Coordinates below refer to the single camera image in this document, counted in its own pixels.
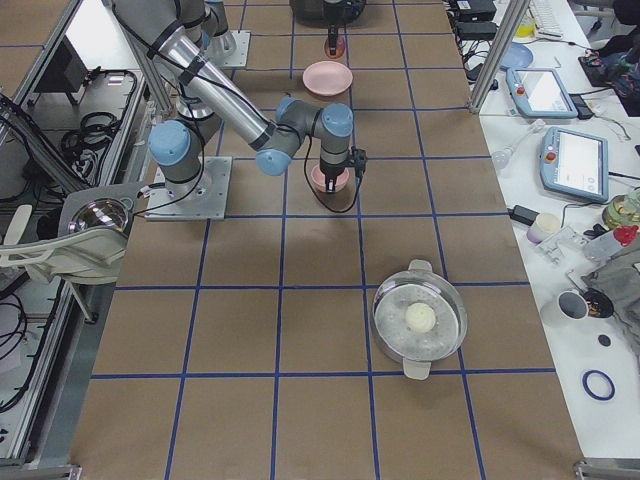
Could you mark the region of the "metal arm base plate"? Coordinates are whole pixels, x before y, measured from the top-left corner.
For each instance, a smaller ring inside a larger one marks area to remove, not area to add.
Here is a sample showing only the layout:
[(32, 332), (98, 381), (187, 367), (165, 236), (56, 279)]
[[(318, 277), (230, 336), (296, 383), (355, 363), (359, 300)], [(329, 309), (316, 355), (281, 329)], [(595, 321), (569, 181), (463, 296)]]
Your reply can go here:
[(150, 221), (223, 220), (226, 215), (233, 159), (229, 156), (200, 158), (204, 172), (184, 184), (167, 182), (160, 167), (143, 216)]

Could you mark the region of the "second grey robot arm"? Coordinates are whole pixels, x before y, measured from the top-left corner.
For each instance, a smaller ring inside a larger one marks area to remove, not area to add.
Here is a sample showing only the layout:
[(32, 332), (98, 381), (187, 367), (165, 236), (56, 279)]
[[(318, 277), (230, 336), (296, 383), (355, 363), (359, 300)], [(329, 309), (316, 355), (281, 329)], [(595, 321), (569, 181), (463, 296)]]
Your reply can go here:
[(204, 2), (204, 20), (201, 24), (202, 46), (217, 64), (223, 63), (236, 51), (236, 41), (229, 29), (223, 0)]

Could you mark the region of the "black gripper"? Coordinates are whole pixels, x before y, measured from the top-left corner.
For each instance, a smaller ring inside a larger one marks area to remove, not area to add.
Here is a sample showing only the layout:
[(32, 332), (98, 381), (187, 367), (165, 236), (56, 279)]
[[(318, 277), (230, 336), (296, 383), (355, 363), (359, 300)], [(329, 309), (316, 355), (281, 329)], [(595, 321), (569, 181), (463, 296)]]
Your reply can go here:
[(335, 191), (337, 180), (341, 175), (341, 167), (327, 162), (320, 163), (320, 171), (324, 175), (324, 188), (326, 191)]

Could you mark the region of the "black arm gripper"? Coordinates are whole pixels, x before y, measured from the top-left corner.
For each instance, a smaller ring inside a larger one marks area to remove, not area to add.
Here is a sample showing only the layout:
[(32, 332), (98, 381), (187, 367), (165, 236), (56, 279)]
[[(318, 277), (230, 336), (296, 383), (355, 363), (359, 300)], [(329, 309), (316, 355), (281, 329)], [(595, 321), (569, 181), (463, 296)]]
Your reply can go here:
[(327, 23), (329, 44), (339, 44), (344, 42), (340, 29), (344, 24), (346, 1), (344, 0), (324, 0), (323, 18)]

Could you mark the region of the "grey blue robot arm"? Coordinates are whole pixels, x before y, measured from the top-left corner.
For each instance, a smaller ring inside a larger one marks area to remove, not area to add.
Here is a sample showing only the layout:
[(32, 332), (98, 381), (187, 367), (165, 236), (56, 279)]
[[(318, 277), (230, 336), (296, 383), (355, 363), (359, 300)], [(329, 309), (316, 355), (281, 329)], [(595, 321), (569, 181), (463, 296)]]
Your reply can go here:
[(228, 32), (224, 6), (203, 1), (115, 1), (112, 11), (122, 26), (171, 71), (186, 92), (213, 110), (256, 151), (267, 175), (283, 174), (306, 137), (320, 142), (325, 188), (335, 190), (347, 167), (357, 168), (365, 152), (351, 144), (353, 112), (344, 104), (317, 108), (302, 100), (281, 101), (274, 121), (266, 119), (218, 68), (203, 41)]

